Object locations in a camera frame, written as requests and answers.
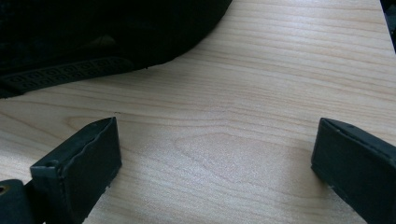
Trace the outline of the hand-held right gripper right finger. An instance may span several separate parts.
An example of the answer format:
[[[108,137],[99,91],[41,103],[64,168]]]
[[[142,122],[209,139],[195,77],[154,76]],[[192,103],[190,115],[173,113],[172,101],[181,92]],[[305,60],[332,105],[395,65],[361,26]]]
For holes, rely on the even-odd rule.
[[[311,158],[317,176],[368,224],[396,224],[396,147],[322,118]]]

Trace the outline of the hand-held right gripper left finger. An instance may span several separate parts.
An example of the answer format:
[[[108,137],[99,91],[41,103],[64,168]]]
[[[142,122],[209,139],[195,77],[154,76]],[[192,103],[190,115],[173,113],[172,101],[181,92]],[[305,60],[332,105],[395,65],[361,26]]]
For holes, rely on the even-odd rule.
[[[100,119],[30,167],[47,224],[81,224],[121,168],[117,120]]]

